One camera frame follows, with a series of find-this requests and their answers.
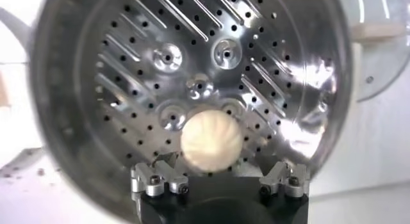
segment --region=dough ball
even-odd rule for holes
[[[185,124],[181,136],[185,159],[204,172],[225,170],[235,163],[242,143],[238,122],[217,110],[194,115]]]

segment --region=perforated metal plate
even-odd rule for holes
[[[337,0],[49,0],[32,87],[61,167],[132,219],[130,166],[165,158],[202,175],[179,136],[205,109],[245,135],[241,159],[215,175],[261,175],[259,155],[316,173],[349,106],[347,37]]]

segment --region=black base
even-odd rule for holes
[[[144,224],[306,224],[309,198],[263,197],[258,178],[190,177],[190,191],[142,195]]]

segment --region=bolt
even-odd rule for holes
[[[297,177],[289,177],[289,185],[291,186],[299,186],[299,179]]]
[[[269,196],[269,195],[270,195],[270,187],[269,187],[269,186],[266,186],[266,185],[263,185],[263,186],[261,187],[261,189],[259,190],[259,193],[260,193],[262,196]]]
[[[178,191],[180,194],[184,195],[187,194],[187,192],[189,191],[189,187],[186,184],[182,184],[179,186]]]
[[[159,184],[159,183],[161,182],[161,177],[158,176],[158,175],[153,175],[153,176],[151,176],[151,178],[149,179],[149,182],[150,182],[152,185],[157,185],[157,184]]]

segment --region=stainless steel drum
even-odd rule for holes
[[[91,199],[134,220],[129,168],[165,159],[186,175],[185,122],[219,109],[258,155],[322,166],[343,125],[352,60],[338,0],[47,0],[30,79],[49,149]]]

